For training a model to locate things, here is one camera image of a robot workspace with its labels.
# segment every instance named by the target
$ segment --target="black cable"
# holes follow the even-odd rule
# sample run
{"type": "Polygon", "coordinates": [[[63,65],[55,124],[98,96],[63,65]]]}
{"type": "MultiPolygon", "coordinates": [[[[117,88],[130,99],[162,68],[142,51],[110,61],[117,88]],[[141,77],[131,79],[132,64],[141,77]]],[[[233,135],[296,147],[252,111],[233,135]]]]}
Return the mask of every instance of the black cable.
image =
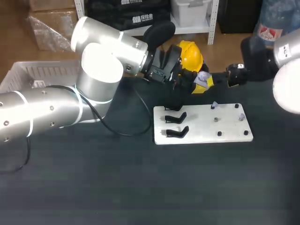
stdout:
{"type": "MultiPolygon", "coordinates": [[[[48,86],[49,88],[60,88],[60,89],[65,89],[68,90],[72,93],[75,93],[73,89],[66,87],[66,86],[61,86],[61,85],[51,85],[48,86]]],[[[138,93],[138,91],[135,89],[135,87],[132,85],[132,89],[134,90],[134,92],[136,93],[136,95],[139,97],[140,101],[143,103],[143,105],[145,106],[148,116],[149,116],[149,125],[147,126],[147,128],[141,132],[138,132],[136,134],[123,134],[120,133],[118,131],[115,131],[114,129],[112,129],[110,126],[108,126],[104,120],[102,119],[102,117],[99,115],[99,113],[97,112],[97,110],[95,109],[95,107],[82,95],[80,95],[80,97],[82,98],[83,101],[86,102],[86,104],[88,104],[88,106],[90,107],[90,109],[93,111],[93,113],[100,119],[100,121],[102,122],[102,124],[111,132],[113,132],[116,135],[121,135],[121,136],[127,136],[127,137],[132,137],[132,136],[140,136],[145,134],[148,130],[150,130],[151,125],[152,125],[152,119],[151,119],[151,112],[148,108],[148,106],[146,105],[145,101],[143,100],[143,98],[140,96],[140,94],[138,93]]]]}
{"type": "Polygon", "coordinates": [[[13,170],[10,170],[10,171],[0,171],[0,175],[15,173],[15,172],[21,170],[25,165],[28,164],[28,162],[30,160],[30,156],[31,156],[31,141],[30,141],[30,137],[26,138],[26,142],[27,142],[27,153],[26,153],[26,158],[25,158],[24,163],[21,166],[15,168],[13,170]]]}

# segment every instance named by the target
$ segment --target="cardboard box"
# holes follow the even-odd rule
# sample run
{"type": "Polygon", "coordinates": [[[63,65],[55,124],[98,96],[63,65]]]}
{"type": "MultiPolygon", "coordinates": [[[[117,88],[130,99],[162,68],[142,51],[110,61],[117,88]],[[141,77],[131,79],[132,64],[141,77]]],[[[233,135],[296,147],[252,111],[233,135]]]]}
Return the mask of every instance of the cardboard box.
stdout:
{"type": "Polygon", "coordinates": [[[32,11],[75,8],[74,0],[30,0],[29,4],[32,11]]]}
{"type": "Polygon", "coordinates": [[[70,40],[77,20],[75,9],[29,13],[40,50],[70,51],[70,40]]]}

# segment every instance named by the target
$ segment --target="white plastic basket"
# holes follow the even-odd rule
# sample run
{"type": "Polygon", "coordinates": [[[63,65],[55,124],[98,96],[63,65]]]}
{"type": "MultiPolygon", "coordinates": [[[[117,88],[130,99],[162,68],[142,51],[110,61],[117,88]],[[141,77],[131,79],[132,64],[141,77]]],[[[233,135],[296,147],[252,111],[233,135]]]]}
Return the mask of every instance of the white plastic basket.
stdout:
{"type": "Polygon", "coordinates": [[[172,15],[181,27],[203,25],[211,0],[171,0],[172,15]]]}
{"type": "Polygon", "coordinates": [[[48,85],[74,85],[79,61],[16,62],[0,84],[0,93],[48,85]]]}

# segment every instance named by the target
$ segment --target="shelf leg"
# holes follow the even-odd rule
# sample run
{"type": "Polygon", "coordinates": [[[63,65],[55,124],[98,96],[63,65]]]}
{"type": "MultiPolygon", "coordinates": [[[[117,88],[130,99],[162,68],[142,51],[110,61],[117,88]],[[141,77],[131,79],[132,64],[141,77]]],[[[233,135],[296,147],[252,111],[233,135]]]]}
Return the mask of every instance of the shelf leg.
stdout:
{"type": "Polygon", "coordinates": [[[210,18],[208,16],[208,20],[207,20],[207,22],[209,22],[209,26],[210,26],[209,35],[208,35],[208,43],[207,43],[208,45],[214,44],[218,7],[219,7],[219,0],[212,0],[211,14],[210,14],[210,18]]]}

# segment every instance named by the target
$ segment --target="blue bottle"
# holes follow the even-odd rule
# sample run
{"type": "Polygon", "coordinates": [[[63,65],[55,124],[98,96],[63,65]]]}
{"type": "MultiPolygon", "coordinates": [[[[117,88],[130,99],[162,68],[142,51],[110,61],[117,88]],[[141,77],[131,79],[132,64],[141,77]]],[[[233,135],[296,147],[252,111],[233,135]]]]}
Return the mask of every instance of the blue bottle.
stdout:
{"type": "Polygon", "coordinates": [[[295,0],[264,0],[256,34],[266,45],[273,46],[288,33],[295,11],[295,0]]]}

